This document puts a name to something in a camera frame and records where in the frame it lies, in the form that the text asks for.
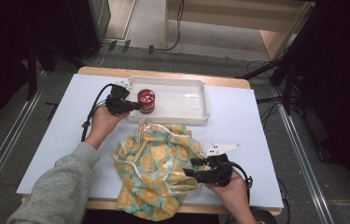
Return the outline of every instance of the white table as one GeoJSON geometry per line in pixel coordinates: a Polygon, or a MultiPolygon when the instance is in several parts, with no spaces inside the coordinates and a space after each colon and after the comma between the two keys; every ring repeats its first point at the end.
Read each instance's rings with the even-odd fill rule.
{"type": "MultiPolygon", "coordinates": [[[[211,144],[240,144],[241,148],[228,153],[230,161],[240,164],[253,176],[250,205],[274,215],[283,208],[273,163],[266,142],[254,92],[241,79],[187,76],[136,70],[81,68],[74,75],[67,91],[43,137],[40,146],[17,190],[25,199],[36,180],[54,166],[56,160],[71,153],[80,141],[82,123],[101,88],[108,83],[127,80],[131,76],[199,78],[206,83],[205,91],[210,117],[204,124],[187,126],[193,138],[207,150],[211,144]]],[[[109,94],[109,89],[102,99],[109,94]]],[[[123,120],[99,148],[101,159],[95,165],[94,182],[87,208],[117,209],[115,202],[122,182],[114,167],[112,153],[118,142],[135,135],[138,124],[123,120]]],[[[218,196],[202,186],[190,192],[179,209],[189,213],[228,213],[218,196]]]]}

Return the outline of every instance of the gray sleeve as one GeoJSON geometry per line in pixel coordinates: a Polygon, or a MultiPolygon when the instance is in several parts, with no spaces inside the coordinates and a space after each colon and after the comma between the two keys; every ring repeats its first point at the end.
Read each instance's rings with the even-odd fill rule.
{"type": "Polygon", "coordinates": [[[97,150],[79,143],[38,178],[29,200],[7,223],[80,223],[91,190],[91,169],[99,159],[97,150]]]}

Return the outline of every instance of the human hand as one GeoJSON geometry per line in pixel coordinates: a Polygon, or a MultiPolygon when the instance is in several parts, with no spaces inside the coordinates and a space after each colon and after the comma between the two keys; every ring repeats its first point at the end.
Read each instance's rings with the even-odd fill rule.
{"type": "Polygon", "coordinates": [[[205,184],[205,186],[220,198],[238,223],[257,223],[248,204],[246,182],[238,174],[232,172],[231,181],[225,187],[216,184],[205,184]]]}
{"type": "Polygon", "coordinates": [[[92,116],[91,132],[84,142],[98,149],[105,138],[113,132],[117,124],[129,116],[129,112],[112,115],[107,107],[99,106],[92,116]]]}

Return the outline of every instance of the colorful cloth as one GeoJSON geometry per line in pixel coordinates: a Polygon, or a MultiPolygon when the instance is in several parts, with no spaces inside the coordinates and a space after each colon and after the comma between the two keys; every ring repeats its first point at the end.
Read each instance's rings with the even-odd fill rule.
{"type": "Polygon", "coordinates": [[[172,217],[187,193],[199,187],[183,172],[201,168],[192,166],[191,158],[203,158],[203,149],[185,126],[142,119],[137,136],[125,138],[113,154],[123,182],[117,207],[147,220],[172,217]]]}

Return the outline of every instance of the red can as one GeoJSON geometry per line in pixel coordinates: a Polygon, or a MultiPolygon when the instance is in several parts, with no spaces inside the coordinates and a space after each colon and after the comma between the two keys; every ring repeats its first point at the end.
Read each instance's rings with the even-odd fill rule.
{"type": "Polygon", "coordinates": [[[155,93],[149,89],[140,90],[137,93],[137,103],[140,104],[140,112],[151,114],[155,109],[155,93]]]}

